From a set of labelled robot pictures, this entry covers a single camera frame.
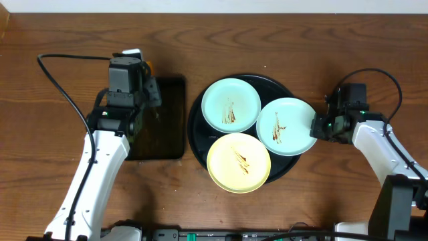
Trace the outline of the green and yellow sponge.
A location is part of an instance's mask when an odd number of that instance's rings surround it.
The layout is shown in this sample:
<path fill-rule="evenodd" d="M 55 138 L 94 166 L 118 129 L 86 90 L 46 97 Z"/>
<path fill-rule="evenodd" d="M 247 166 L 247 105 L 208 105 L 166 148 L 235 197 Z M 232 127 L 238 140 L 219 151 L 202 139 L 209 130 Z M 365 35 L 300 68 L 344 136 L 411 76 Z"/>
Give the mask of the green and yellow sponge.
<path fill-rule="evenodd" d="M 154 76 L 154 70 L 152 63 L 150 61 L 145 62 L 145 69 L 146 69 L 146 75 L 147 76 Z"/>

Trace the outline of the yellow plate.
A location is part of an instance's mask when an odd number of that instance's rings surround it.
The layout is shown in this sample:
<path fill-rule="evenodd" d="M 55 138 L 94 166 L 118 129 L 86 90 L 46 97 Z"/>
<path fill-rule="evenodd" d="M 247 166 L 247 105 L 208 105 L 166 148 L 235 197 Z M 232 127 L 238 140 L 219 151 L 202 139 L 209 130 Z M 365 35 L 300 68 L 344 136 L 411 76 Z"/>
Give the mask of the yellow plate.
<path fill-rule="evenodd" d="M 232 133 L 212 144 L 207 154 L 207 170 L 220 188 L 231 193 L 249 193 L 267 181 L 271 158 L 255 137 Z"/>

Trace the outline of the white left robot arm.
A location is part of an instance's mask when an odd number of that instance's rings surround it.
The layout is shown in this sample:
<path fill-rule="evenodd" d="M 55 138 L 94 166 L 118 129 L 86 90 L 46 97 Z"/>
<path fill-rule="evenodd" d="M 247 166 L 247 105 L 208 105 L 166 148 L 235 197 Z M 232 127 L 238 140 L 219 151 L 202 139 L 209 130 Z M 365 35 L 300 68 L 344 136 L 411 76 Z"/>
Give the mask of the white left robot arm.
<path fill-rule="evenodd" d="M 101 90 L 87 118 L 84 149 L 66 197 L 41 240 L 142 240 L 140 224 L 119 221 L 102 231 L 111 190 L 147 107 L 162 103 L 156 78 L 134 90 Z"/>

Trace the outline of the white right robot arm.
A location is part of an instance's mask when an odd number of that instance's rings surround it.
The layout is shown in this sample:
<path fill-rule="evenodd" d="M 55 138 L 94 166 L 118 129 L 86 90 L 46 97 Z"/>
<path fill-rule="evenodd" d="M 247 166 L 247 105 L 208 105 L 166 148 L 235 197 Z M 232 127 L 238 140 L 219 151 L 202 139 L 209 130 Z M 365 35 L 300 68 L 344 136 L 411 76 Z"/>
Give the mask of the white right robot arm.
<path fill-rule="evenodd" d="M 382 186 L 369 221 L 341 222 L 335 225 L 335 232 L 388 240 L 427 239 L 427 216 L 411 215 L 413 206 L 427 210 L 427 170 L 400 144 L 381 113 L 315 114 L 310 136 L 354 145 Z"/>

